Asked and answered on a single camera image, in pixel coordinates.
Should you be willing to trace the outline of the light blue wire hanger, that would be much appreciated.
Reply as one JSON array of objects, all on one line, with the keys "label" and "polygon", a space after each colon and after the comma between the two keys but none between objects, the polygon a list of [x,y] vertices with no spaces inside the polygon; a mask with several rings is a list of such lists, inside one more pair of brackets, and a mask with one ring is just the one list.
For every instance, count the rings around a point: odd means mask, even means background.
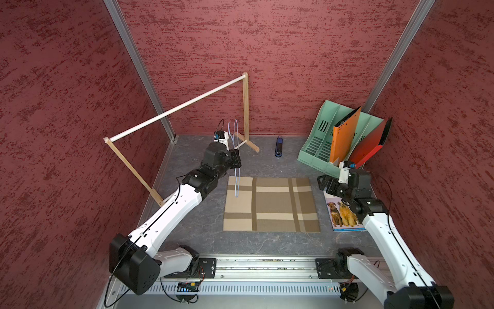
[{"label": "light blue wire hanger", "polygon": [[239,122],[235,119],[233,122],[228,123],[228,135],[232,142],[231,152],[234,157],[234,175],[235,175],[235,185],[234,185],[234,193],[235,197],[239,197],[240,192],[240,177],[241,177],[241,168],[239,166],[239,138],[235,138],[234,134],[239,132]]}]

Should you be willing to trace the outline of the beige plaid scarf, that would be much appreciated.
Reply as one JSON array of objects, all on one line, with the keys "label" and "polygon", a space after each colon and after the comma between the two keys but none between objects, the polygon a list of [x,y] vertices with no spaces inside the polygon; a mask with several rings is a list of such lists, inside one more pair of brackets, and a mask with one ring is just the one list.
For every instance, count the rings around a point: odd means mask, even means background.
[{"label": "beige plaid scarf", "polygon": [[231,176],[226,192],[223,230],[319,233],[310,179]]}]

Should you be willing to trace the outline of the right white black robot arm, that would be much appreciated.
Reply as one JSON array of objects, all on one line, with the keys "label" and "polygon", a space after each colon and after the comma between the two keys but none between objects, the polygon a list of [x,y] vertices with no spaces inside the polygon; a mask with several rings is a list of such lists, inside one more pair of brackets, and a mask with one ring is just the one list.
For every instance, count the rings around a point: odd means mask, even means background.
[{"label": "right white black robot arm", "polygon": [[341,169],[338,178],[317,178],[320,190],[341,198],[379,248],[391,273],[387,277],[357,248],[341,248],[333,259],[340,276],[354,276],[384,308],[453,308],[450,289],[438,285],[420,265],[396,229],[390,209],[373,196],[372,176],[363,169]]}]

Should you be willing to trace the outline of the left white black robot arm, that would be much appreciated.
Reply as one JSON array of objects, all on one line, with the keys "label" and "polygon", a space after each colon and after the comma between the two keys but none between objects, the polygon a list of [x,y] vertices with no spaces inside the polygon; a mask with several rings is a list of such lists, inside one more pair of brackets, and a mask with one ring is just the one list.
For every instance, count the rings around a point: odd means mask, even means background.
[{"label": "left white black robot arm", "polygon": [[198,169],[179,178],[175,193],[144,224],[125,236],[117,234],[109,245],[109,271],[136,295],[147,292],[161,277],[195,272],[195,251],[179,247],[160,252],[162,244],[191,210],[217,187],[231,169],[241,167],[238,149],[212,142]]}]

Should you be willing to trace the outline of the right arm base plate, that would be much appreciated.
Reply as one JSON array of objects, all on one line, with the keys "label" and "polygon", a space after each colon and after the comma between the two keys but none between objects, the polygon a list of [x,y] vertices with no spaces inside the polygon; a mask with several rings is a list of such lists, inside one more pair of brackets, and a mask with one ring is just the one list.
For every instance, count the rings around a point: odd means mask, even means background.
[{"label": "right arm base plate", "polygon": [[331,279],[338,282],[350,281],[352,278],[355,281],[361,281],[359,277],[350,273],[349,257],[345,257],[342,261],[334,258],[317,258],[315,260],[316,274],[319,279]]}]

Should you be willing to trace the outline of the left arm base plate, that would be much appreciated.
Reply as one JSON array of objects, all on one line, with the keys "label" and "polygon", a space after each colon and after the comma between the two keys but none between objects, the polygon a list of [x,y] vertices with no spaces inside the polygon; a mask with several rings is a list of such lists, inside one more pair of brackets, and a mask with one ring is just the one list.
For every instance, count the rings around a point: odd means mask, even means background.
[{"label": "left arm base plate", "polygon": [[216,276],[217,259],[199,257],[191,269],[185,272],[175,272],[165,276],[167,279],[214,279]]}]

